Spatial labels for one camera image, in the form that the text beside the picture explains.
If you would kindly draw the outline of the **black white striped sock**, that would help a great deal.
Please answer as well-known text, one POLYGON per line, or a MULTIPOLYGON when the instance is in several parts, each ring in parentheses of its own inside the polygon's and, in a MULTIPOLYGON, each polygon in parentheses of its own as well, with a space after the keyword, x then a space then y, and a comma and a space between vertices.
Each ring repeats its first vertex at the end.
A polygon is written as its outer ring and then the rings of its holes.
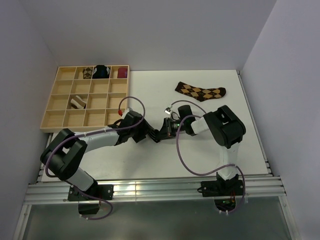
POLYGON ((159 143, 163 138, 162 138, 162 134, 159 130, 157 129, 153 129, 150 130, 148 133, 148 136, 155 142, 155 143, 159 143))

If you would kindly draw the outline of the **tan brown striped sock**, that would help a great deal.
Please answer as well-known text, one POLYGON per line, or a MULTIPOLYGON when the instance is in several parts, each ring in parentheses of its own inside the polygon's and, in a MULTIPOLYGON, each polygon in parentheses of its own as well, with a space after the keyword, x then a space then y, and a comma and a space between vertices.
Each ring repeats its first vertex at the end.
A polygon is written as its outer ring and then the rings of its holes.
POLYGON ((86 108, 87 102, 79 95, 72 96, 70 99, 70 107, 76 110, 83 110, 86 108))

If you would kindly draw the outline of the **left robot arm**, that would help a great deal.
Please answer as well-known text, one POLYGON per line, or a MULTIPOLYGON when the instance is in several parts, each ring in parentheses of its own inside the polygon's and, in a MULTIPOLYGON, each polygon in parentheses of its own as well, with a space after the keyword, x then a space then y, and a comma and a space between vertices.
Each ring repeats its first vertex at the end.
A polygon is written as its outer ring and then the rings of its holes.
POLYGON ((85 153, 123 144, 132 138, 136 143, 146 136, 155 137, 156 130, 133 110, 102 129, 75 133, 68 128, 61 130, 40 156, 40 161, 61 181, 79 189, 86 200, 96 197, 96 180, 80 168, 85 153))

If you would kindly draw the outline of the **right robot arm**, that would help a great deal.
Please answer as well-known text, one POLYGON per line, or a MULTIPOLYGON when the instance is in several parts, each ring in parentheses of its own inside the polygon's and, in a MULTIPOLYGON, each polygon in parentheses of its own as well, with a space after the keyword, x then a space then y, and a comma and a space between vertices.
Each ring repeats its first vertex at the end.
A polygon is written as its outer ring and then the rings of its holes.
POLYGON ((243 172, 237 164, 238 151, 241 141, 246 134, 246 127, 235 113, 223 105, 216 111, 204 112, 202 116, 193 114, 189 105, 178 108, 179 119, 166 117, 160 130, 155 131, 155 142, 175 139, 177 155, 184 168, 191 174, 204 177, 216 173, 220 180, 216 183, 217 191, 222 195, 229 194, 233 188, 233 179, 237 175, 243 176, 243 172), (222 166, 206 173, 198 173, 191 170, 184 160, 179 147, 180 132, 190 136, 209 131, 215 142, 220 146, 219 159, 222 166))

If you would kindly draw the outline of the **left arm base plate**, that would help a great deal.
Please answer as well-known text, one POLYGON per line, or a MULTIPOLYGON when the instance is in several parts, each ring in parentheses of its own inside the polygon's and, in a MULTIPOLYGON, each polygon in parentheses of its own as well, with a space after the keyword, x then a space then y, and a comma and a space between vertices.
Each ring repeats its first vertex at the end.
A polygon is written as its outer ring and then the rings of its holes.
POLYGON ((75 186, 70 186, 67 197, 68 202, 78 202, 78 213, 82 217, 89 220, 100 220, 111 215, 113 205, 110 200, 113 199, 114 185, 113 184, 97 184, 94 183, 86 191, 79 190, 75 186), (96 216, 101 210, 102 204, 109 206, 108 212, 103 216, 96 216))

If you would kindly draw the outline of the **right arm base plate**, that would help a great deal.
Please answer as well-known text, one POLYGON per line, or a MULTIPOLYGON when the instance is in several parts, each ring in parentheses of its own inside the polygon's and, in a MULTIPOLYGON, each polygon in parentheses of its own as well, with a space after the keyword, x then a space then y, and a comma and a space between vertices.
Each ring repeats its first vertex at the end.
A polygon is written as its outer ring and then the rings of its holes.
POLYGON ((241 200, 244 199, 245 182, 239 179, 238 174, 229 180, 217 175, 216 180, 202 181, 197 192, 204 198, 224 197, 215 199, 214 204, 219 211, 229 213, 237 207, 236 196, 241 196, 241 200))

